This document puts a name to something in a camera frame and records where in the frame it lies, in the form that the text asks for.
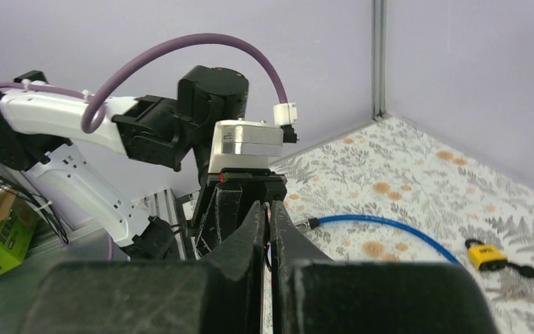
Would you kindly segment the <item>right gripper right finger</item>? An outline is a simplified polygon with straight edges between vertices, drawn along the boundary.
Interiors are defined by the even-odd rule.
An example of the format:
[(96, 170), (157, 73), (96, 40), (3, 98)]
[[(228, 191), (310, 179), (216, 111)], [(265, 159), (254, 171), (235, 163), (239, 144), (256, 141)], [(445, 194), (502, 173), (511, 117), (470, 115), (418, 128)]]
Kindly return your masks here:
[(476, 281), (451, 262), (334, 261), (270, 206), (275, 333), (496, 333)]

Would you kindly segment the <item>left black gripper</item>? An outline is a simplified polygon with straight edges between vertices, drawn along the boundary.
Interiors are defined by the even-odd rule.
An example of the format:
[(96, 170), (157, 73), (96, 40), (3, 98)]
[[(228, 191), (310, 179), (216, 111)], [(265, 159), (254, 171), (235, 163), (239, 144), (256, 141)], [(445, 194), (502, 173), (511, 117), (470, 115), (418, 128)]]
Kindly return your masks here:
[(193, 217), (196, 255), (205, 256), (242, 224), (254, 202), (271, 204), (286, 196), (287, 178), (270, 169), (225, 168), (202, 183)]

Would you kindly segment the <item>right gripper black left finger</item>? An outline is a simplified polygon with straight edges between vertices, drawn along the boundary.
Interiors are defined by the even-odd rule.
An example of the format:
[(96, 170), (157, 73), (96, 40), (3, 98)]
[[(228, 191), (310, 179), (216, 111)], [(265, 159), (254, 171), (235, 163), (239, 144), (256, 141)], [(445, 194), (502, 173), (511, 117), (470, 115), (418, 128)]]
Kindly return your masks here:
[(22, 333), (260, 333), (266, 210), (197, 261), (64, 262), (40, 284)]

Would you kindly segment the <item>blue cable lock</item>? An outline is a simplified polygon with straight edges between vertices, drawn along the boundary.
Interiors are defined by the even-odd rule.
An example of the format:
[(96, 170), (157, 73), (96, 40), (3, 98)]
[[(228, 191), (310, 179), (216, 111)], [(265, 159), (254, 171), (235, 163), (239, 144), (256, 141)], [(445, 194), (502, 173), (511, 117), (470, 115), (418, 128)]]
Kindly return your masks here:
[(438, 241), (388, 218), (345, 214), (306, 218), (294, 226), (334, 260), (461, 264)]

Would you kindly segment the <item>yellow padlock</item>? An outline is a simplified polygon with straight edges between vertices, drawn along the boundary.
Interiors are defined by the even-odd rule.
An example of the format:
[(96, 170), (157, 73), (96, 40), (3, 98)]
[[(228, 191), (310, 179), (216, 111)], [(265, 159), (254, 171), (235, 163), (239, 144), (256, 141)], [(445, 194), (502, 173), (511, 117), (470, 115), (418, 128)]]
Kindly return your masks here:
[(467, 256), (470, 263), (479, 272), (501, 271), (509, 268), (524, 278), (534, 279), (534, 268), (532, 266), (511, 262), (494, 245), (485, 244), (477, 239), (466, 239), (464, 245), (467, 248)]

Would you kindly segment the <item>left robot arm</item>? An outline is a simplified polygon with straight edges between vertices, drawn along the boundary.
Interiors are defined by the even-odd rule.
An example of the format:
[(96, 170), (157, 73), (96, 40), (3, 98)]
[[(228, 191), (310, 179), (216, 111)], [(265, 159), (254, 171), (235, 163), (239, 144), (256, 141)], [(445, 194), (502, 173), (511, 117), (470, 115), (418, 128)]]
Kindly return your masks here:
[[(50, 86), (40, 71), (28, 72), (0, 86), (0, 163), (61, 190), (133, 259), (176, 255), (177, 235), (204, 256), (241, 225), (254, 202), (286, 194), (284, 176), (268, 165), (297, 140), (297, 106), (275, 105), (273, 124), (246, 120), (248, 88), (235, 70), (198, 65), (179, 80), (174, 99), (108, 98), (102, 124), (87, 134), (79, 121), (88, 93), (67, 92)], [(170, 225), (131, 204), (86, 161), (76, 141), (174, 171), (193, 152), (201, 189), (192, 219)]]

